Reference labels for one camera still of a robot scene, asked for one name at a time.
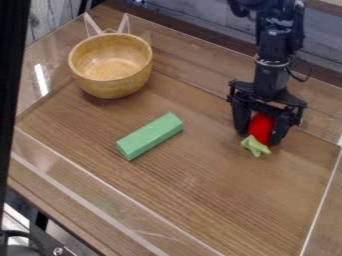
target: transparent panel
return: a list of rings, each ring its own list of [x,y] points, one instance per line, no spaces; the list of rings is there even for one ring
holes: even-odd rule
[[[140,92],[106,101],[76,87],[67,55],[88,36],[116,31],[151,44],[154,72]],[[310,104],[305,123],[255,160],[239,147],[225,102],[229,82],[251,80],[253,70],[249,56],[95,9],[27,48],[12,179],[26,186],[24,174],[39,177],[66,194],[107,232],[118,230],[122,239],[107,245],[127,255],[315,255],[303,253],[326,232],[321,209],[337,214],[327,187],[341,190],[342,92],[314,79],[291,82]],[[168,111],[185,132],[128,163],[115,141]]]

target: wooden bowl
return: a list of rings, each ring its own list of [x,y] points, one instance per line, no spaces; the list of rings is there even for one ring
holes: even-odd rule
[[[146,84],[152,69],[152,49],[130,34],[103,34],[82,41],[68,56],[79,87],[103,99],[135,93]]]

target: red object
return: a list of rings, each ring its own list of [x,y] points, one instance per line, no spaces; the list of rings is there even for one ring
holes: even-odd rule
[[[273,127],[274,118],[265,115],[263,113],[257,113],[250,122],[249,133],[262,144],[267,146],[270,145]]]

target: bowl rim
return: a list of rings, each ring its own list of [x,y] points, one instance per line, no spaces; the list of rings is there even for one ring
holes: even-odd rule
[[[95,79],[92,79],[92,78],[86,77],[84,74],[83,74],[82,72],[79,72],[79,70],[76,69],[76,67],[75,67],[75,65],[74,65],[72,57],[74,57],[75,51],[78,50],[78,48],[79,48],[86,42],[92,41],[92,40],[95,40],[96,38],[99,38],[99,37],[106,37],[106,36],[127,36],[127,37],[131,37],[131,38],[139,40],[139,41],[144,44],[144,46],[147,47],[147,50],[148,50],[148,59],[147,59],[147,61],[146,61],[144,66],[143,66],[134,74],[131,74],[130,76],[127,76],[127,77],[124,77],[124,78],[120,78],[120,79],[95,80]],[[82,40],[82,41],[74,46],[74,48],[72,48],[72,50],[71,50],[71,52],[70,52],[70,54],[68,54],[68,66],[70,66],[72,72],[74,72],[78,76],[80,76],[82,78],[87,79],[87,80],[90,80],[90,81],[94,81],[94,82],[122,81],[122,80],[124,80],[124,79],[127,79],[127,78],[135,76],[138,73],[140,73],[140,72],[148,67],[148,65],[150,65],[150,63],[151,63],[151,61],[152,61],[152,55],[154,55],[154,53],[152,53],[152,47],[151,47],[151,45],[150,45],[150,44],[146,42],[146,40],[144,40],[143,38],[140,38],[139,36],[132,35],[132,34],[128,34],[128,33],[104,33],[104,34],[92,36],[92,37],[90,37],[90,38],[87,38],[87,39],[84,39],[84,40]]]

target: green sponge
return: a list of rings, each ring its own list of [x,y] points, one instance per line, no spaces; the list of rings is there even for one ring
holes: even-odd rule
[[[116,141],[116,147],[124,158],[131,161],[182,130],[182,120],[173,113],[167,113],[127,137]]]
[[[263,145],[253,135],[250,135],[242,142],[241,145],[247,148],[255,157],[261,157],[262,153],[270,155],[271,151],[266,145]]]

